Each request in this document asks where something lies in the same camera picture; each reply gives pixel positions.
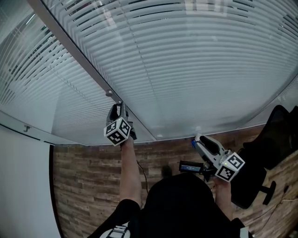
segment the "black office chair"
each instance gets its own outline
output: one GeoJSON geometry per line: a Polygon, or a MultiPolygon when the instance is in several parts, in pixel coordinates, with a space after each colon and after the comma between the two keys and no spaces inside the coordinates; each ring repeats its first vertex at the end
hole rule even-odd
{"type": "Polygon", "coordinates": [[[267,193],[263,204],[268,205],[276,182],[272,181],[270,188],[263,186],[264,167],[270,170],[298,150],[298,107],[289,113],[276,106],[259,136],[243,147],[238,154],[245,165],[231,181],[232,202],[247,209],[261,191],[267,193]]]}
{"type": "Polygon", "coordinates": [[[232,202],[247,209],[261,191],[267,193],[263,204],[268,205],[275,191],[275,181],[271,183],[270,188],[264,187],[263,182],[267,174],[264,167],[251,159],[253,155],[245,149],[241,149],[238,155],[245,161],[245,165],[231,181],[232,202]]]}
{"type": "Polygon", "coordinates": [[[252,142],[243,143],[244,149],[257,156],[257,163],[273,169],[298,149],[297,119],[297,106],[291,113],[283,106],[276,106],[259,136],[252,142]]]}

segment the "window blind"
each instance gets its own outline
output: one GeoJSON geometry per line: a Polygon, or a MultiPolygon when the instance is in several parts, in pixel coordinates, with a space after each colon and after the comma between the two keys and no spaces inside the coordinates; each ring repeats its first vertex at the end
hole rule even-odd
{"type": "Polygon", "coordinates": [[[293,0],[43,1],[157,139],[243,126],[297,68],[293,0]]]}
{"type": "MultiPolygon", "coordinates": [[[[115,102],[32,10],[12,19],[17,2],[0,5],[1,27],[8,32],[0,42],[0,110],[81,144],[109,144],[103,128],[115,102]]],[[[135,129],[140,141],[150,140],[136,123],[135,129]]]]}
{"type": "Polygon", "coordinates": [[[298,106],[298,77],[284,89],[263,111],[247,122],[243,127],[266,124],[271,112],[277,105],[282,105],[288,112],[298,106]]]}

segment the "black shirt with white print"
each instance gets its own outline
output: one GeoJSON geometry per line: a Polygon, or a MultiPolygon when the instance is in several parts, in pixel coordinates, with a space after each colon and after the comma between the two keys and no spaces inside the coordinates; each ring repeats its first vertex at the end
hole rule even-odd
{"type": "Polygon", "coordinates": [[[89,238],[234,238],[235,234],[209,187],[195,175],[182,173],[156,183],[142,210],[135,201],[121,201],[89,238]]]}

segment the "black cable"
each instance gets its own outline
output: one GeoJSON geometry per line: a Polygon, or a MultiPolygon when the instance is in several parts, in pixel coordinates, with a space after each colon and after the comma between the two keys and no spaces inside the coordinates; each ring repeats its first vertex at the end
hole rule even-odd
{"type": "Polygon", "coordinates": [[[257,218],[253,219],[253,221],[251,221],[251,222],[245,224],[245,226],[249,226],[250,224],[254,223],[256,220],[262,218],[262,217],[265,216],[267,213],[271,212],[271,210],[272,210],[275,206],[277,206],[279,203],[280,203],[280,202],[276,203],[272,208],[270,208],[270,209],[269,209],[268,211],[266,211],[264,214],[262,214],[262,215],[258,216],[257,218]]]}
{"type": "Polygon", "coordinates": [[[272,217],[273,213],[275,212],[275,210],[277,209],[277,207],[278,207],[283,201],[296,201],[296,200],[297,200],[297,199],[294,199],[294,200],[283,199],[283,198],[284,198],[284,195],[286,194],[286,192],[288,191],[288,189],[289,189],[289,186],[286,186],[286,187],[284,188],[284,193],[283,193],[283,195],[282,195],[282,197],[281,197],[281,200],[275,205],[275,207],[274,207],[274,209],[273,209],[273,212],[270,214],[270,216],[269,216],[269,218],[267,219],[267,221],[265,222],[264,226],[263,226],[262,229],[259,230],[256,234],[259,234],[259,233],[265,228],[265,226],[268,224],[270,218],[272,217]]]}
{"type": "Polygon", "coordinates": [[[146,190],[147,190],[147,194],[149,193],[149,187],[148,187],[148,181],[147,181],[147,177],[146,177],[146,174],[145,174],[145,171],[143,170],[142,166],[140,165],[139,161],[136,161],[139,165],[139,167],[141,168],[141,170],[143,171],[143,174],[145,176],[145,181],[146,181],[146,190]]]}

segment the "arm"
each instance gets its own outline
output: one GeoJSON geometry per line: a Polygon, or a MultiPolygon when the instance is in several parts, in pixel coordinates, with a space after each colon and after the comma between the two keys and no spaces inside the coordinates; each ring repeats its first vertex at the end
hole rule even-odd
{"type": "Polygon", "coordinates": [[[130,199],[142,206],[142,185],[136,162],[134,141],[131,137],[121,146],[120,201],[130,199]]]}
{"type": "Polygon", "coordinates": [[[215,203],[230,220],[233,219],[233,208],[231,201],[231,184],[220,178],[214,178],[216,186],[215,203]]]}

